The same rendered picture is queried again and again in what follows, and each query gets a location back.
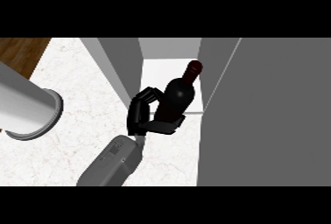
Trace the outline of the dark grey cabinet door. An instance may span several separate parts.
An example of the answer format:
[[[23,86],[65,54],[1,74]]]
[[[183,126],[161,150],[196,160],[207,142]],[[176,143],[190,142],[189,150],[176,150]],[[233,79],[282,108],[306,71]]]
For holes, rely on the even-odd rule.
[[[331,38],[246,38],[201,118],[201,186],[331,186]]]

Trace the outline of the grey cabinet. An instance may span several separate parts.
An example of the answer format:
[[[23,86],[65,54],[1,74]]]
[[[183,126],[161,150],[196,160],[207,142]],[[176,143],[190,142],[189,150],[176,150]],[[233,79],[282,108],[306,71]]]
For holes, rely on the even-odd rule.
[[[242,40],[82,38],[81,42],[124,104],[144,87],[165,88],[168,81],[181,76],[189,61],[198,60],[202,72],[186,112],[199,114],[207,110]]]

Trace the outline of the dark wine bottle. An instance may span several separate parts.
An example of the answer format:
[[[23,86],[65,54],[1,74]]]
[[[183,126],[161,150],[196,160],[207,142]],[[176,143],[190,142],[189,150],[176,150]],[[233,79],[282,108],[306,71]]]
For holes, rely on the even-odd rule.
[[[173,79],[165,87],[153,115],[156,121],[173,123],[180,118],[193,100],[195,90],[192,83],[201,72],[202,63],[198,60],[192,60],[181,77]]]

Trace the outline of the pale grey cylinder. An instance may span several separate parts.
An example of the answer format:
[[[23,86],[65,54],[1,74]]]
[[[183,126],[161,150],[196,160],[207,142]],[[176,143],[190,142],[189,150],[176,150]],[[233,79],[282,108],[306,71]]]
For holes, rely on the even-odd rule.
[[[56,91],[40,88],[0,62],[0,129],[19,141],[41,137],[54,127],[63,111]]]

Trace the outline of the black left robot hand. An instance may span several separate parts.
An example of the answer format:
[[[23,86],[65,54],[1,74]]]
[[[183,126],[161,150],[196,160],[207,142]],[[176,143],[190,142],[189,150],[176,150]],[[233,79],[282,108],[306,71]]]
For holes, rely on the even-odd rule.
[[[146,87],[133,97],[128,105],[127,131],[130,136],[146,136],[147,132],[171,135],[186,118],[180,115],[174,121],[150,120],[150,103],[161,102],[162,92]]]

